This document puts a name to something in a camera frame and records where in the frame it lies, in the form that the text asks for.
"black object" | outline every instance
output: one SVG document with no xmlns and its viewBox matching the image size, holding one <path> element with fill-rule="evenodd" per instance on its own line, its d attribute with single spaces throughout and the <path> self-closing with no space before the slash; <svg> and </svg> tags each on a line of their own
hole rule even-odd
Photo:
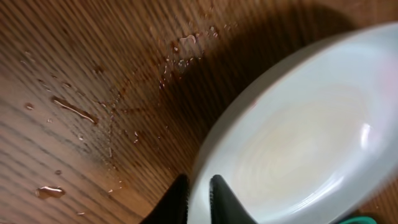
<svg viewBox="0 0 398 224">
<path fill-rule="evenodd" d="M 141 224 L 186 224 L 188 215 L 188 177 L 179 175 L 156 207 Z"/>
<path fill-rule="evenodd" d="M 189 184 L 186 175 L 179 175 L 153 211 L 141 224 L 186 224 Z M 228 184 L 220 175 L 210 180 L 211 224 L 255 224 Z"/>
</svg>

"green object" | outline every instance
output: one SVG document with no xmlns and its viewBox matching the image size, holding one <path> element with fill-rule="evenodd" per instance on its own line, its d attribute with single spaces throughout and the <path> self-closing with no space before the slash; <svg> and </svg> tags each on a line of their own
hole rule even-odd
<svg viewBox="0 0 398 224">
<path fill-rule="evenodd" d="M 339 224 L 377 224 L 371 217 L 355 217 L 345 220 Z"/>
</svg>

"wooden table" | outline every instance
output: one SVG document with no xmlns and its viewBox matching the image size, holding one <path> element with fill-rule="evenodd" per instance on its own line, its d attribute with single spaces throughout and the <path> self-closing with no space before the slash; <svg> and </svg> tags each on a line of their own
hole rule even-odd
<svg viewBox="0 0 398 224">
<path fill-rule="evenodd" d="M 0 223 L 140 222 L 260 74 L 397 19 L 396 0 L 0 1 Z M 359 211 L 398 223 L 398 182 Z"/>
</svg>

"wood grain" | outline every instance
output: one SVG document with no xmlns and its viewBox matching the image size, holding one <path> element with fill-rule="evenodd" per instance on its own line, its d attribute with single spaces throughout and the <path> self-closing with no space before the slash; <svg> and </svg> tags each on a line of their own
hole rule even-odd
<svg viewBox="0 0 398 224">
<path fill-rule="evenodd" d="M 139 223 L 260 74 L 396 20 L 396 0 L 0 1 L 0 222 Z M 359 211 L 398 223 L 397 197 Z"/>
</svg>

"white bowl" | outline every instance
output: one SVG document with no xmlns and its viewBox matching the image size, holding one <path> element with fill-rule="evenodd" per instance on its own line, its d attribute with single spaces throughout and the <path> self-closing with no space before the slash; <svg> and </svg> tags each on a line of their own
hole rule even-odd
<svg viewBox="0 0 398 224">
<path fill-rule="evenodd" d="M 258 223 L 330 223 L 397 164 L 397 118 L 398 24 L 300 50 L 213 126 L 194 166 L 188 223 L 211 223 L 215 174 Z"/>
</svg>

